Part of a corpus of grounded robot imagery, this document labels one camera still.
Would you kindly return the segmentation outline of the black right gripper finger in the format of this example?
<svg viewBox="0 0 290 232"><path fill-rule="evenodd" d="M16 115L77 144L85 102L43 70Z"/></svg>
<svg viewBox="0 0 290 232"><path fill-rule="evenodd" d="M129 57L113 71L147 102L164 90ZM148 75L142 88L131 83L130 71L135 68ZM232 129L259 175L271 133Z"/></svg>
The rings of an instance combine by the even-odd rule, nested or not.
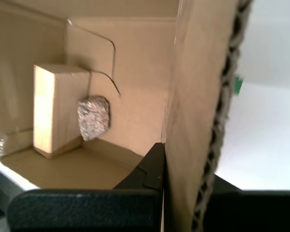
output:
<svg viewBox="0 0 290 232"><path fill-rule="evenodd" d="M290 191L241 190L216 176L205 232L290 232Z"/></svg>
<svg viewBox="0 0 290 232"><path fill-rule="evenodd" d="M30 190L7 210L13 232L158 232L165 148L155 143L111 190Z"/></svg>

